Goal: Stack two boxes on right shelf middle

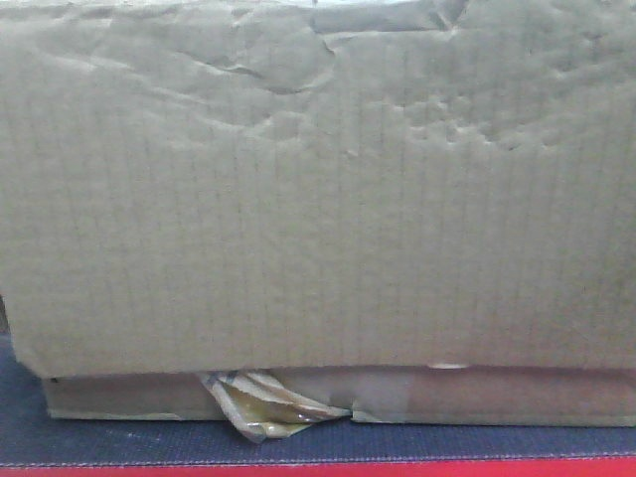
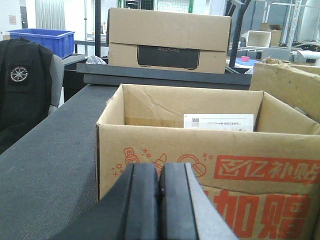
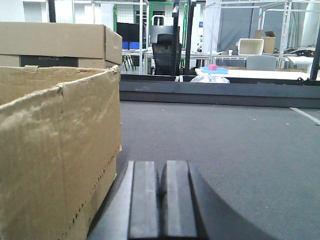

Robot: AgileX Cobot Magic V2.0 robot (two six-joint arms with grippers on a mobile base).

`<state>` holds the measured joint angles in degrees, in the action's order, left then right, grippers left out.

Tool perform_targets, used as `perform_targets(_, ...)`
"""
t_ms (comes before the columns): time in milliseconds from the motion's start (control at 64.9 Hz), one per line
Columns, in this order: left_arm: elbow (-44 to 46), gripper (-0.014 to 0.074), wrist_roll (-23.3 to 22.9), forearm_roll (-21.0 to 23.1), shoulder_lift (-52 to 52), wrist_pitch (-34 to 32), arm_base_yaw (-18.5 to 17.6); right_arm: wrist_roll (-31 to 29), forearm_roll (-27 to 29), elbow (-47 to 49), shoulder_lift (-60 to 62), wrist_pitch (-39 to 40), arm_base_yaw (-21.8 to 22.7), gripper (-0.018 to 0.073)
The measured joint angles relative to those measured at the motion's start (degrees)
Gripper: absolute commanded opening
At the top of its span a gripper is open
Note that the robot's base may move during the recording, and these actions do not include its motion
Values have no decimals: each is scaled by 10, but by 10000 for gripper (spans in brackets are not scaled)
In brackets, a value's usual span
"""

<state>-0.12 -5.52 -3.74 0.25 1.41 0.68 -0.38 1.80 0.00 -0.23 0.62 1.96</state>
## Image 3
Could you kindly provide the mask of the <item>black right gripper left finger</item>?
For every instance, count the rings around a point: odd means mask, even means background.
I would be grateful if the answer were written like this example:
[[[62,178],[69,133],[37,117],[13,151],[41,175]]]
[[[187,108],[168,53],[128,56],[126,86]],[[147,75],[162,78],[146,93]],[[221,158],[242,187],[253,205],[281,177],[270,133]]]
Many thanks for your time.
[[[118,191],[87,239],[157,239],[157,185],[157,172],[153,161],[129,161]]]

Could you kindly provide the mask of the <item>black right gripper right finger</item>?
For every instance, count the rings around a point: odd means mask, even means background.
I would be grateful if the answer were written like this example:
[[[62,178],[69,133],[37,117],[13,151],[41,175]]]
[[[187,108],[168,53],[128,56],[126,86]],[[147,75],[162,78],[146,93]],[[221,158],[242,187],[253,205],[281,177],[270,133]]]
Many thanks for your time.
[[[168,160],[161,178],[164,240],[272,240],[239,214],[187,161]]]

